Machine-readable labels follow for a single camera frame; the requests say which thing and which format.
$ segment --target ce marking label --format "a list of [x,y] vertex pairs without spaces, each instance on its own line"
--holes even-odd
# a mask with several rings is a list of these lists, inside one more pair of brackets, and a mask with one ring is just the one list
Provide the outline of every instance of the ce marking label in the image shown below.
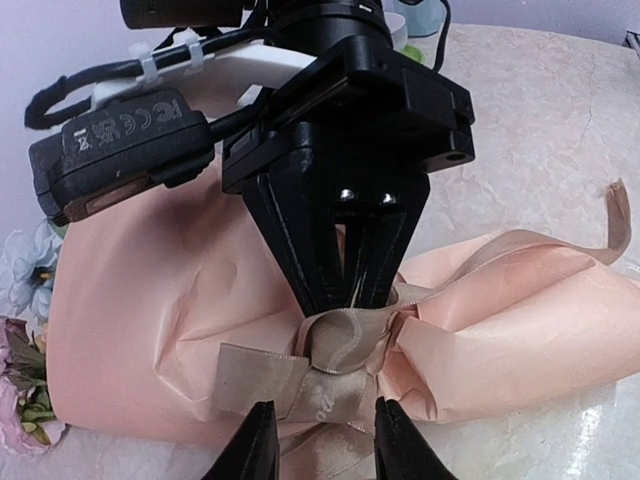
[[[151,113],[144,108],[139,108],[135,111],[136,116],[141,117],[139,121],[142,122],[140,125],[140,130],[146,130],[151,126],[153,122],[153,118],[151,117]],[[120,120],[122,121],[122,125],[124,126],[124,134],[131,135],[136,131],[138,127],[138,122],[136,121],[136,117],[133,115],[129,115],[128,113],[120,115]]]

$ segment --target satin ribbon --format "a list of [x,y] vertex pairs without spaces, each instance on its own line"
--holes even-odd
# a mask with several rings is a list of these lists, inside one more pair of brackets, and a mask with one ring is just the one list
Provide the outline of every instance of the satin ribbon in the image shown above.
[[334,478],[373,453],[376,376],[393,323],[428,294],[397,285],[388,307],[310,317],[293,356],[222,344],[214,407],[246,415],[256,402],[274,400],[279,421],[320,424],[283,455],[281,478]]

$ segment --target artificial flower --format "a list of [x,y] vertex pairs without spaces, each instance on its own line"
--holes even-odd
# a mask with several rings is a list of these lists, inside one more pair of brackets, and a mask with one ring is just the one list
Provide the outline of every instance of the artificial flower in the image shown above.
[[11,360],[11,347],[7,333],[13,333],[23,341],[29,341],[27,322],[15,318],[0,317],[0,375],[4,373],[7,363]]
[[0,376],[0,444],[14,454],[44,453],[60,440],[66,427],[55,419],[45,422],[21,420],[18,408],[19,402],[24,401],[24,394],[7,377]]
[[0,259],[0,301],[20,315],[27,308],[40,321],[49,317],[53,276],[62,239],[48,222],[42,222],[33,237],[22,231],[6,239]]

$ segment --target screw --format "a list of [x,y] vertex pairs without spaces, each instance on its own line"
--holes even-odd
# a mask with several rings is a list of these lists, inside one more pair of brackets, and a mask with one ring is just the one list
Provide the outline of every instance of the screw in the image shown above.
[[353,193],[353,190],[345,188],[340,192],[340,200],[343,202],[348,202],[350,200],[353,200],[354,198],[356,198],[356,194]]
[[392,193],[385,193],[384,197],[382,197],[382,204],[383,205],[395,205],[395,203],[397,201],[398,201],[398,199]]

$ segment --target lavender wall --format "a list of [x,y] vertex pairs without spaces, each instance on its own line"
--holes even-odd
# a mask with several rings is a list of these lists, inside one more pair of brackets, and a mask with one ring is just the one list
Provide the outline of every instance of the lavender wall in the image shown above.
[[27,149],[45,134],[22,126],[31,96],[65,73],[126,59],[129,45],[156,42],[163,32],[128,31],[118,0],[2,0],[0,21],[1,251],[11,230],[32,229],[43,218]]
[[[620,43],[640,29],[640,0],[451,0],[455,21],[512,25]],[[41,218],[31,187],[26,132],[31,96],[64,73],[125,58],[136,41],[164,32],[130,32],[117,0],[2,0],[0,6],[0,242]]]

